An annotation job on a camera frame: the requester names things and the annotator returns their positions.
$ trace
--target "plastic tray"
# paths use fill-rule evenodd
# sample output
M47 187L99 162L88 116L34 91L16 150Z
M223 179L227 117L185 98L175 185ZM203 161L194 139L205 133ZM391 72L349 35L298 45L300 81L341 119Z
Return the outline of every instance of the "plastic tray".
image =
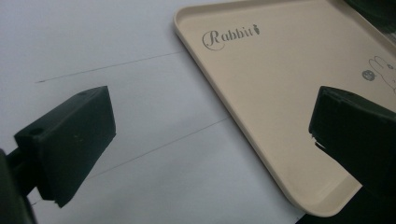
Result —
M318 89L396 111L395 46L343 1L185 7L175 25L287 198L315 216L338 213L361 184L308 132Z

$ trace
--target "rabbit logo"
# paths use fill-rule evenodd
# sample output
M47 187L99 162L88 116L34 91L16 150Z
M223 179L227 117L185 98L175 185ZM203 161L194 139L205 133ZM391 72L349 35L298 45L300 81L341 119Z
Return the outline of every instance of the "rabbit logo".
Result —
M396 69L393 65L378 56L370 59L369 64L396 94ZM375 73L371 70L366 70L361 75L369 81L373 81L376 77Z
M212 30L204 33L204 35L202 36L202 43L207 49L221 50L225 47L227 42L259 34L260 29L256 24L253 24L253 28L251 28L251 26L244 26L236 29L231 29L226 32Z

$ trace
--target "white surface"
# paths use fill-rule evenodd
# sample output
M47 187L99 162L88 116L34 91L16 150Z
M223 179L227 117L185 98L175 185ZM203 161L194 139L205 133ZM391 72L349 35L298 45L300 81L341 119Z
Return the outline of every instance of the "white surface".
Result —
M173 15L209 1L3 1L0 147L73 94L107 85L117 136L44 223L294 223L292 207L177 39Z

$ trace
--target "drawn line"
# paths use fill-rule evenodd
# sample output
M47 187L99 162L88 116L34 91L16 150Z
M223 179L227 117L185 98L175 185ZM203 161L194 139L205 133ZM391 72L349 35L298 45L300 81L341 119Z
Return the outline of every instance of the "drawn line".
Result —
M169 145L171 145L171 144L174 144L175 142L180 141L180 140L183 139L183 138L189 137L189 136L191 136L191 135L193 135L193 134L195 134L195 133L198 133L198 132L203 131L203 130L205 130L205 129L207 129L207 128L210 128L210 127L212 127L212 126L214 126L214 125L216 125L216 124L218 124L218 123L223 122L224 120L226 120L226 119L228 119L228 118L229 118L229 117L227 117L227 118L225 118L225 119L222 119L222 120L219 120L219 121L217 121L217 122L215 122L215 123L213 123L213 124L211 124L211 125L209 125L209 126L206 126L206 127L202 128L202 129L200 129L200 130L198 130L198 131L195 131L195 132L193 132L193 133L189 133L189 134L187 134L187 135L181 136L181 137L179 137L178 139L176 139L176 140L174 140L174 141L172 141L172 142L166 143L165 145L162 145L162 146L160 146L160 147L156 147L156 148L154 148L154 149L152 149L152 150L150 150L150 151L148 151L148 152L146 152L146 153L143 153L143 154L140 155L140 156L137 156L137 157L135 157L135 158L133 158L133 159L131 159L131 160L125 161L125 162L123 162L123 163L121 163L121 164L118 164L118 165L116 165L116 166L114 166L114 167L111 167L111 168L109 168L108 170L103 171L102 173L99 173L99 174L97 174L97 175L93 175L93 176L87 178L87 180L92 179L92 178L95 178L95 177L97 177L97 176L99 176L99 175L102 175L102 174L104 174L104 173L107 173L107 172L109 172L109 171L111 171L111 170L114 170L114 169L116 169L116 168L118 168L118 167L120 167L120 166L122 166L122 165L124 165L124 164L126 164L126 163L128 163L128 162L130 162L130 161L134 161L134 160L137 160L137 159L139 159L139 158L141 158L141 157L144 157L144 156L148 155L149 153L154 152L154 151L156 151L156 150L158 150L158 149L160 149L160 148L167 147L167 146L169 146Z
M143 62L143 61L150 60L150 59L161 58L161 57L165 57L165 56L169 56L169 55L173 55L173 54L179 54L179 53L183 53L183 52L186 52L186 50L173 52L173 53L168 53L168 54L163 54L163 55L157 55L157 56L153 56L153 57L149 57L149 58L145 58L145 59L139 59L139 60L135 60L135 61L130 61L128 63L138 63L138 62ZM94 72L94 71L98 71L98 70L102 70L102 69L107 69L107 68L110 68L110 67L116 67L116 66L120 66L120 65L125 65L125 64L128 64L128 63L117 63L117 64L112 64L112 65L109 65L109 66L105 66L105 67L94 68L94 69L87 70L87 71L67 74L67 75L63 75L63 76L60 76L60 77L52 77L52 78L48 78L48 79L39 80L36 83L43 83L43 82L46 82L46 81L51 81L51 80L59 79L59 78L63 78L63 77L72 77L72 76L81 75L81 74L85 74L85 73L90 73L90 72Z

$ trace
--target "pencil line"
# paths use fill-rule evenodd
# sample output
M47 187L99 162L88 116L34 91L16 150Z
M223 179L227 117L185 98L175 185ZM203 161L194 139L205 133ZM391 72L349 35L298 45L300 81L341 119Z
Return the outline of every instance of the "pencil line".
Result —
M139 59L139 60L134 60L134 61L130 61L130 62L127 62L127 63L117 63L117 64L112 64L112 65L108 65L108 66L104 66L104 67L93 68L93 69L90 69L90 70L86 70L86 71L82 71L82 72L76 72L76 73L67 74L67 75L62 75L62 76L59 76L59 77L51 77L51 78L39 80L36 83L43 83L43 82L46 82L46 81L51 81L51 80L59 79L59 78L63 78L63 77L72 77L72 76L81 75L81 74L85 74L85 73L90 73L90 72L94 72L94 71L98 71L98 70L102 70L102 69L107 69L107 68L111 68L111 67L125 65L125 64L128 64L128 63L138 63L138 62L143 62L143 61L150 60L150 59L161 58L161 57L165 57L165 56L169 56L169 55L173 55L173 54L179 54L179 53L183 53L183 52L186 52L186 50L172 52L172 53L167 53L167 54L162 54L162 55L157 55L157 56L144 58L144 59Z
M95 177L97 177L97 176L99 176L99 175L102 175L102 174L104 174L104 173L107 173L107 172L109 172L109 171L111 171L111 170L114 170L114 169L116 169L116 168L118 168L118 167L120 167L120 166L122 166L122 165L124 165L124 164L126 164L126 163L128 163L128 162L130 162L130 161L134 161L134 160L137 160L137 159L139 159L139 158L141 158L141 157L144 157L144 156L148 155L149 153L152 153L152 152L154 152L154 151L157 151L157 150L160 149L160 148L167 147L167 146L169 146L169 145L171 145L171 144L174 144L174 143L177 142L177 141L180 141L180 140L182 140L182 139L184 139L184 138L187 138L187 137L189 137L189 136L191 136L191 135L193 135L193 134L195 134L195 133L201 132L201 131L203 131L203 130L205 130L205 129L207 129L207 128L210 128L210 127L212 127L212 126L214 126L214 125L216 125L216 124L218 124L218 123L221 123L221 122L223 122L224 120L226 120L226 119L228 119L228 118L229 118L229 117L226 117L225 119L221 119L221 120L219 120L219 121L217 121L217 122L215 122L215 123L212 123L211 125L208 125L208 126L202 128L202 129L200 129L200 130L197 130L197 131L195 131L195 132L193 132L193 133L189 133L189 134L187 134L187 135L181 136L181 137L179 137L179 138L176 139L176 140L173 140L173 141L171 141L171 142L169 142L169 143L166 143L166 144L164 144L164 145L162 145L162 146L160 146L160 147L156 147L156 148L154 148L154 149L152 149L152 150L150 150L150 151L148 151L148 152L143 153L142 155L139 155L139 156L137 156L137 157L135 157L135 158L133 158L133 159L130 159L130 160L125 161L125 162L122 162L122 163L120 163L120 164L118 164L118 165L116 165L116 166L114 166L114 167L111 167L111 168L109 168L109 169L103 171L102 173L93 175L93 176L87 178L87 180L92 179L92 178L95 178Z

